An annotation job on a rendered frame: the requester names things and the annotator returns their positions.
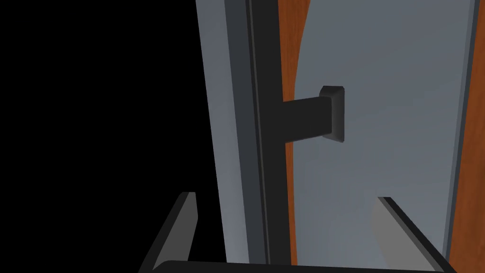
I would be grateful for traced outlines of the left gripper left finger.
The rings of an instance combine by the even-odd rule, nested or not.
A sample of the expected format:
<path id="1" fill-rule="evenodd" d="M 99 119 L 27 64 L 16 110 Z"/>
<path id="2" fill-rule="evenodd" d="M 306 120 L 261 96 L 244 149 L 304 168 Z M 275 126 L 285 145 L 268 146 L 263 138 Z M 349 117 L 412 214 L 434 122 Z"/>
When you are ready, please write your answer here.
<path id="1" fill-rule="evenodd" d="M 198 222 L 196 194 L 182 192 L 171 208 L 140 273 L 158 273 L 165 261 L 187 261 Z"/>

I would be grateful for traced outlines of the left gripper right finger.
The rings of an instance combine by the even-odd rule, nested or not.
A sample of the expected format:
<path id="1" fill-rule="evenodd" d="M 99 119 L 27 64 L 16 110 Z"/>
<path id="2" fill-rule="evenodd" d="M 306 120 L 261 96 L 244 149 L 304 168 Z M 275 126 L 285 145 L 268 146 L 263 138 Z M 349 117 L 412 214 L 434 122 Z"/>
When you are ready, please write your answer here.
<path id="1" fill-rule="evenodd" d="M 371 226 L 390 270 L 455 271 L 392 198 L 377 197 Z"/>

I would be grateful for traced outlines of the grey door leaf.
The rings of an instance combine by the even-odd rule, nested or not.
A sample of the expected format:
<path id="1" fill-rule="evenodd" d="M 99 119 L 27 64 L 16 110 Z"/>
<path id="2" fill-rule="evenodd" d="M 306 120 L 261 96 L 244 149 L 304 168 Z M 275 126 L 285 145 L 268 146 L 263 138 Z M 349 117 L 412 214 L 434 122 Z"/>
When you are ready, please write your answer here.
<path id="1" fill-rule="evenodd" d="M 195 3 L 226 260 L 267 264 L 246 0 Z M 343 87 L 343 137 L 292 143 L 296 268 L 405 272 L 388 268 L 372 231 L 377 197 L 450 264 L 480 7 L 311 0 L 295 99 Z"/>

